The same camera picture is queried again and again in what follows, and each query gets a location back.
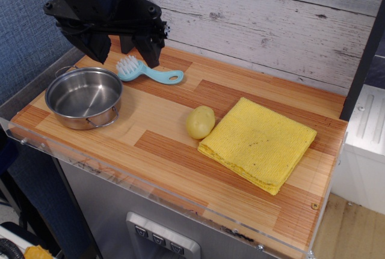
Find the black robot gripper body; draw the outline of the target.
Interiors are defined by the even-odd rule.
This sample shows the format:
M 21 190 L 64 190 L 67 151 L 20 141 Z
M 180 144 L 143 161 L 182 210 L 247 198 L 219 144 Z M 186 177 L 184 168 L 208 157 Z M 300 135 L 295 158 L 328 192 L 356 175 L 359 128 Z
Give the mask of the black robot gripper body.
M 44 6 L 47 15 L 109 34 L 134 35 L 149 31 L 154 41 L 166 39 L 169 27 L 162 21 L 159 6 L 147 0 L 51 0 Z

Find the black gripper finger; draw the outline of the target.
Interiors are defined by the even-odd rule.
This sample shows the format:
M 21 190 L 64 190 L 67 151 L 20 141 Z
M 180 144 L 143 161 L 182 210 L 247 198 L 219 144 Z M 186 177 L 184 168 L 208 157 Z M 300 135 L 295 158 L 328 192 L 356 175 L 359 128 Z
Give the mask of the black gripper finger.
M 61 32 L 74 47 L 86 56 L 101 64 L 105 63 L 111 48 L 111 39 L 109 38 L 108 32 L 69 32 L 65 30 Z
M 163 38 L 153 38 L 148 34 L 140 34 L 133 36 L 132 42 L 150 68 L 160 65 L 159 57 L 162 48 L 165 47 Z

